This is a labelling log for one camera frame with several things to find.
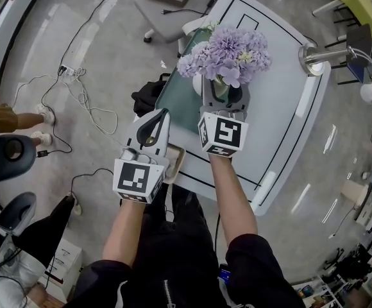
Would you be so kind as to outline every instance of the black shirt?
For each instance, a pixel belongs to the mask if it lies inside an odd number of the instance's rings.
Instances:
[[[124,308],[168,307],[168,300],[176,308],[227,308],[219,289],[216,255],[201,247],[175,233],[140,241],[132,269],[117,261],[87,266],[74,299],[65,307],[115,307],[119,285],[128,281],[121,288]],[[231,271],[228,294],[236,304],[304,307],[263,237],[237,237],[230,243],[226,261]]]

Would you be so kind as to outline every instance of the concrete floor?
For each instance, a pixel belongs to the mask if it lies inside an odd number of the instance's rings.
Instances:
[[[60,58],[72,36],[101,0],[38,0],[17,37],[3,76],[0,103],[11,103],[16,88],[34,76],[54,76]],[[333,24],[333,13],[315,18],[311,11],[330,0],[258,0],[292,24],[319,46],[331,43],[343,29]],[[156,81],[160,73],[176,65],[176,44],[164,44],[156,38],[152,44],[142,41],[148,25],[133,0],[107,0],[81,31],[67,53],[64,63],[84,67],[82,77],[92,106],[115,110],[119,126],[112,137],[119,140],[133,120],[130,95],[147,81]],[[292,173],[265,216],[258,219],[259,234],[271,244],[286,278],[302,280],[316,274],[324,260],[337,248],[346,250],[360,241],[369,241],[364,229],[348,215],[333,239],[339,223],[353,207],[340,195],[346,177],[359,181],[360,173],[372,169],[372,108],[360,98],[359,85],[338,86],[351,80],[347,69],[333,70],[314,128]],[[34,80],[19,92],[16,112],[33,112],[34,106],[54,80]],[[71,86],[77,95],[77,83]],[[54,153],[38,159],[23,176],[0,183],[0,200],[7,204],[23,191],[38,197],[36,218],[48,215],[71,189],[74,175],[91,173],[99,167],[113,168],[119,145],[106,138],[90,122],[89,116],[73,100],[65,87],[55,86],[45,102],[56,112],[56,134],[73,146],[71,154]],[[94,112],[106,129],[113,128],[114,117]],[[330,150],[325,150],[334,129]],[[47,125],[23,131],[50,132]],[[66,149],[55,140],[56,149]],[[112,177],[100,171],[90,178],[75,181],[74,192],[83,206],[82,217],[72,217],[65,237],[83,248],[85,263],[101,257],[119,200],[112,192]],[[217,206],[201,198],[201,204],[214,234]],[[330,217],[322,220],[337,200]],[[218,243],[219,260],[224,260],[226,245],[222,230]]]

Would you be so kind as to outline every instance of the zipper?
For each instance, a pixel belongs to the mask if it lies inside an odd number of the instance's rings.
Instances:
[[[176,305],[172,303],[172,297],[169,291],[169,285],[167,283],[168,281],[164,280],[164,287],[165,287],[166,298],[167,298],[167,308],[176,308]]]

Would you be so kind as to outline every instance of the vase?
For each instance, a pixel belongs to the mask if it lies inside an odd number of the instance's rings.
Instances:
[[[193,84],[193,89],[196,91],[196,94],[198,94],[201,97],[201,81],[202,81],[202,76],[201,74],[197,74],[193,77],[192,84]],[[216,97],[220,98],[225,94],[225,92],[229,89],[229,85],[225,85],[222,81],[219,79],[215,78],[213,81],[214,84],[214,92]]]

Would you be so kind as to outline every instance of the flower bouquet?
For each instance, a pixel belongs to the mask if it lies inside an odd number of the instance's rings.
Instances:
[[[267,71],[271,57],[265,36],[255,30],[218,25],[209,28],[208,41],[196,44],[189,55],[179,59],[183,77],[202,75],[227,88],[249,83],[257,71]]]

